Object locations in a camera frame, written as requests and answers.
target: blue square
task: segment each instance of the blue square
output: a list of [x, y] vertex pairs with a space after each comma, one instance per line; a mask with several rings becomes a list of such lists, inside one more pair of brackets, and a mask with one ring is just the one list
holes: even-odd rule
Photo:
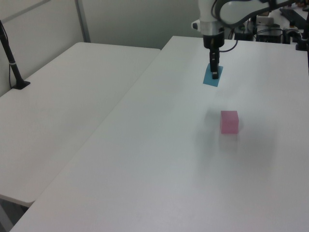
[[218, 75], [219, 75], [219, 78], [218, 78], [218, 79], [213, 79], [213, 78], [212, 78], [212, 73], [211, 73], [211, 64], [208, 64], [207, 69], [206, 69], [206, 73], [205, 73], [205, 77], [204, 77], [203, 84], [206, 84], [206, 85], [209, 85], [209, 86], [218, 87], [218, 85], [219, 85], [219, 80], [220, 80], [220, 77], [221, 77], [221, 74], [222, 74], [222, 70], [223, 70], [223, 67], [222, 67], [222, 66], [219, 66], [219, 67], [218, 67]]

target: pink block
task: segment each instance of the pink block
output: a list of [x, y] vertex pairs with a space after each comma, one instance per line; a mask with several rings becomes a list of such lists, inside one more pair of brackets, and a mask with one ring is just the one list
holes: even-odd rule
[[238, 134], [237, 111], [221, 111], [220, 129], [222, 134]]

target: white wall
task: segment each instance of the white wall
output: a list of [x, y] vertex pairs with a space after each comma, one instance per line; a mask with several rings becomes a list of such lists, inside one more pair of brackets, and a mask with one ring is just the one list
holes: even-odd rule
[[41, 5], [48, 0], [0, 0], [0, 19], [8, 21], [8, 18], [20, 15], [22, 12], [28, 11], [29, 8]]
[[[73, 0], [51, 0], [3, 25], [23, 79], [83, 41]], [[8, 60], [0, 44], [0, 96], [9, 90], [8, 75]]]
[[197, 0], [79, 0], [92, 43], [162, 49], [173, 35], [201, 37], [191, 29]]

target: white table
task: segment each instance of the white table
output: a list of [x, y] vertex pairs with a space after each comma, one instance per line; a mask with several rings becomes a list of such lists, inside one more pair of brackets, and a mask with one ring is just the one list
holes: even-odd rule
[[160, 50], [77, 43], [0, 98], [0, 198], [30, 206]]
[[[292, 4], [291, 7], [285, 6], [284, 9], [295, 10], [296, 13], [298, 13], [304, 19], [306, 19], [308, 15], [308, 12], [303, 11], [302, 8], [296, 6], [296, 4]], [[281, 29], [290, 27], [289, 20], [287, 20], [284, 16], [281, 15], [281, 11], [279, 9], [270, 12], [268, 17], [274, 18], [274, 23], [279, 24]]]
[[12, 232], [308, 232], [307, 53], [239, 41], [218, 88], [208, 58], [173, 37]]

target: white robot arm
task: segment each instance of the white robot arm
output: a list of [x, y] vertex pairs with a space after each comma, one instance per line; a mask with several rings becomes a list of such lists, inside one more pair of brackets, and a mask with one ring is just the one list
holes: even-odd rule
[[192, 23], [192, 28], [202, 33], [204, 46], [210, 49], [212, 78], [219, 78], [219, 48], [224, 45], [224, 27], [237, 27], [251, 17], [293, 2], [293, 0], [198, 0], [200, 18]]

